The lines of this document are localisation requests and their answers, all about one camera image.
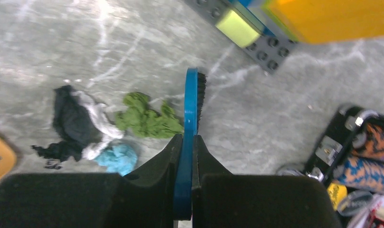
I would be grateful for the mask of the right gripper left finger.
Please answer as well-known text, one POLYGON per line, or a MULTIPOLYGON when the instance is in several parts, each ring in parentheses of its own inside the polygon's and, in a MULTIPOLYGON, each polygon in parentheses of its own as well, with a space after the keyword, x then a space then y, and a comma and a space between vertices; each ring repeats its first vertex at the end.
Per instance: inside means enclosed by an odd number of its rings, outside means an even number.
POLYGON ((133 172, 22 173, 0 184, 0 228, 171 228, 182 136, 133 172))

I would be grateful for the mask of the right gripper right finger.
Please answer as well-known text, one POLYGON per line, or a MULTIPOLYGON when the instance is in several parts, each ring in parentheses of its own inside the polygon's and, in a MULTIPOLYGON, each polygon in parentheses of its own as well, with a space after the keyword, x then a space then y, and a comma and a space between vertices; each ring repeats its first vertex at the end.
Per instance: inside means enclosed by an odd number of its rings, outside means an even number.
POLYGON ((193 141, 195 228, 339 228, 323 184, 308 177, 237 175, 193 141))

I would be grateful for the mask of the blue hand brush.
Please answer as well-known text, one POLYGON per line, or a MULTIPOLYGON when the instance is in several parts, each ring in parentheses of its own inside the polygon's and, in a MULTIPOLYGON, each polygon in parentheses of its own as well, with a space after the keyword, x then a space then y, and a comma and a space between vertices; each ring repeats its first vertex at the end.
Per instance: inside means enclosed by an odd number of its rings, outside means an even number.
POLYGON ((206 75, 197 68, 187 69, 184 87, 184 133, 173 196, 174 220, 190 220, 192 216, 193 142, 198 133, 206 82, 206 75))

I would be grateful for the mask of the orange slotted scoop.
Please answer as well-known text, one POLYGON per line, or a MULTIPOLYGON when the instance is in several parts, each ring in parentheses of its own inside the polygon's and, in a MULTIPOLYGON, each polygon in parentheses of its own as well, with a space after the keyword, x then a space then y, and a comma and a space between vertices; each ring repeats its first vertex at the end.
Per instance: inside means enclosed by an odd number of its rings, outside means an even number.
POLYGON ((17 166, 18 158, 17 147, 0 133, 0 181, 17 166))

